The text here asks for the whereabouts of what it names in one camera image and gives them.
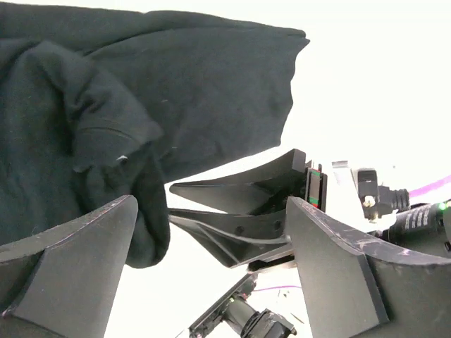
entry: purple cable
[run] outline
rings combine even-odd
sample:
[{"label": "purple cable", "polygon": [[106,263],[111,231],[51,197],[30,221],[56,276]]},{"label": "purple cable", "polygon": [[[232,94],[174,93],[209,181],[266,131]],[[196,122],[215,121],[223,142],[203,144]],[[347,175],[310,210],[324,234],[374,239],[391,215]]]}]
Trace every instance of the purple cable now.
[{"label": "purple cable", "polygon": [[301,289],[301,287],[298,287],[297,285],[281,285],[281,286],[278,286],[278,287],[265,287],[263,289],[257,289],[257,290],[254,290],[254,292],[268,291],[268,290],[279,290],[279,289]]},{"label": "purple cable", "polygon": [[442,178],[441,180],[425,185],[424,187],[412,190],[411,192],[409,192],[409,196],[411,199],[414,199],[415,197],[420,197],[429,192],[433,192],[434,190],[438,190],[449,183],[451,183],[451,175],[448,175],[447,177]]}]

